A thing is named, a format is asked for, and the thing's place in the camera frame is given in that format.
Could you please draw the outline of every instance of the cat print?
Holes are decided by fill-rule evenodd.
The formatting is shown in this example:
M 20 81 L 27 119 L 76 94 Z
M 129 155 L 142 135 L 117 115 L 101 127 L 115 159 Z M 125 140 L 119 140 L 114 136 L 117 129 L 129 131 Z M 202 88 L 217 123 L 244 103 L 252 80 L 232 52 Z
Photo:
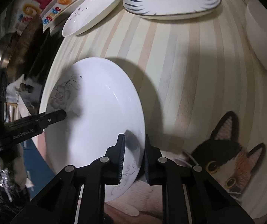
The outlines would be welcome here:
M 238 141 L 239 120 L 233 111 L 227 112 L 212 131 L 210 138 L 198 145 L 190 154 L 162 152 L 178 165 L 200 165 L 236 201 L 245 191 L 264 158 L 266 147 L 260 143 L 247 151 Z M 106 205 L 106 213 L 115 223 L 161 223 L 162 187 L 149 186 L 137 180 L 130 189 Z

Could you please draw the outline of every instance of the cat eye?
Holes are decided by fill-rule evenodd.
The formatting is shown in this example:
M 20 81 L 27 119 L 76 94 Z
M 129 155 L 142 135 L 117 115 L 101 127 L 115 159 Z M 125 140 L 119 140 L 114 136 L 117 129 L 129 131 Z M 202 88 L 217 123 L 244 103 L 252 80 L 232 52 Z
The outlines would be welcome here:
M 230 189 L 236 184 L 236 178 L 231 177 L 226 182 L 226 188 Z
M 207 165 L 206 165 L 206 171 L 210 174 L 216 173 L 219 170 L 219 164 L 217 161 L 210 161 Z

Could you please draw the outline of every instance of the hand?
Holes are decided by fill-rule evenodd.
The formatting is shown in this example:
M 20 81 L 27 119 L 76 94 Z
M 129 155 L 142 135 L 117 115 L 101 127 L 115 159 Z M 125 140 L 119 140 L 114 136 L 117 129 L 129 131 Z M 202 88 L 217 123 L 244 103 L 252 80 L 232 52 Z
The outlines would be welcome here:
M 23 190 L 25 188 L 26 183 L 26 171 L 25 165 L 23 161 L 23 148 L 20 144 L 17 145 L 18 156 L 13 160 L 13 171 L 14 171 L 14 181 L 17 185 L 19 185 L 20 189 Z M 0 157 L 0 172 L 4 167 L 4 162 Z

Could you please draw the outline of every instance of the silver rivet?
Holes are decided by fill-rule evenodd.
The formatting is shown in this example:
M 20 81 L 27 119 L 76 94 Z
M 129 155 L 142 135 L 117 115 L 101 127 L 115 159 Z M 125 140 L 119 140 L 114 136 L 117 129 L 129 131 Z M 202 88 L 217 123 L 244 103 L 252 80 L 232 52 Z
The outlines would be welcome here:
M 163 156 L 158 159 L 158 161 L 161 162 L 161 163 L 165 163 L 165 162 L 167 162 L 167 160 L 168 159 L 163 157 Z
M 201 172 L 201 171 L 202 171 L 202 167 L 199 166 L 199 165 L 195 165 L 195 166 L 193 167 L 193 169 L 194 169 L 196 172 Z
M 108 162 L 109 161 L 109 158 L 107 156 L 103 156 L 101 159 L 100 159 L 101 162 Z
M 72 165 L 68 165 L 65 167 L 66 172 L 72 172 L 74 170 L 74 167 Z

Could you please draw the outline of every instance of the striped tablecloth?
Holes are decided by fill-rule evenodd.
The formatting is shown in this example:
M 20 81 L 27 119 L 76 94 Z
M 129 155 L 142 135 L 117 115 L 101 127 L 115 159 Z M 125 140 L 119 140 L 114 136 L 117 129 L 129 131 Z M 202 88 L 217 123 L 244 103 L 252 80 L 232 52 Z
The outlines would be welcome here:
M 47 79 L 40 111 L 62 70 L 86 57 L 104 57 L 130 77 L 146 133 L 162 150 L 191 152 L 225 112 L 240 119 L 239 142 L 265 143 L 266 156 L 241 199 L 253 218 L 267 214 L 267 71 L 244 30 L 245 4 L 222 0 L 214 13 L 185 21 L 148 21 L 120 4 L 87 33 L 64 39 Z M 45 145 L 38 145 L 46 156 Z

